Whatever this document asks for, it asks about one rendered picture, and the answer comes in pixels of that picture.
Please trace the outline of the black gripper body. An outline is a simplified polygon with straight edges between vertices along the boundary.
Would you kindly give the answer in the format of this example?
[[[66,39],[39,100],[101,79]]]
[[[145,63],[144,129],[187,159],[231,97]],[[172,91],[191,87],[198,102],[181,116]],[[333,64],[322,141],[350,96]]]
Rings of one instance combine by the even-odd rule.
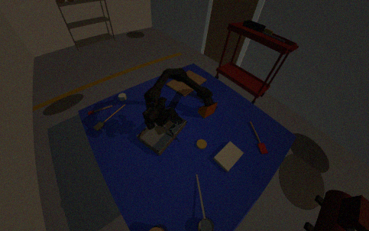
[[[159,125],[161,123],[161,121],[168,119],[168,117],[171,116],[172,118],[174,118],[174,117],[177,116],[177,113],[173,108],[167,109],[167,112],[165,110],[164,113],[159,114],[159,116],[155,119],[155,121],[152,124],[144,121],[146,126],[148,127],[148,129],[149,130],[153,129],[155,127],[155,124],[154,124],[155,122],[157,123],[157,125]]]

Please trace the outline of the short grey cylinder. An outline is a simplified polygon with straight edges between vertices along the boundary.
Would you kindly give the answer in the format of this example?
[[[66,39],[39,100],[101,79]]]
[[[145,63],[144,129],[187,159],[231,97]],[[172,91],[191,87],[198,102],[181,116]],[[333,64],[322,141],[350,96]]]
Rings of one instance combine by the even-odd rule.
[[[118,95],[118,98],[119,98],[120,101],[125,101],[127,99],[127,96],[126,96],[125,93],[120,93]]]

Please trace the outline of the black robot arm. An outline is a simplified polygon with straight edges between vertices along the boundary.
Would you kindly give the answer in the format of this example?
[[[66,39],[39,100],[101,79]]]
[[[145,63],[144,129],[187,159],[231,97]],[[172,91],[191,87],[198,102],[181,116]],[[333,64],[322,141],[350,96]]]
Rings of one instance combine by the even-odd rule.
[[[198,83],[191,80],[183,68],[167,68],[155,85],[144,94],[147,110],[142,114],[146,122],[152,124],[159,114],[165,112],[165,102],[167,99],[162,96],[160,97],[160,91],[168,78],[184,82],[194,89],[197,92],[197,96],[203,99],[204,106],[210,106],[215,103],[212,100],[213,92],[209,88],[200,86]]]

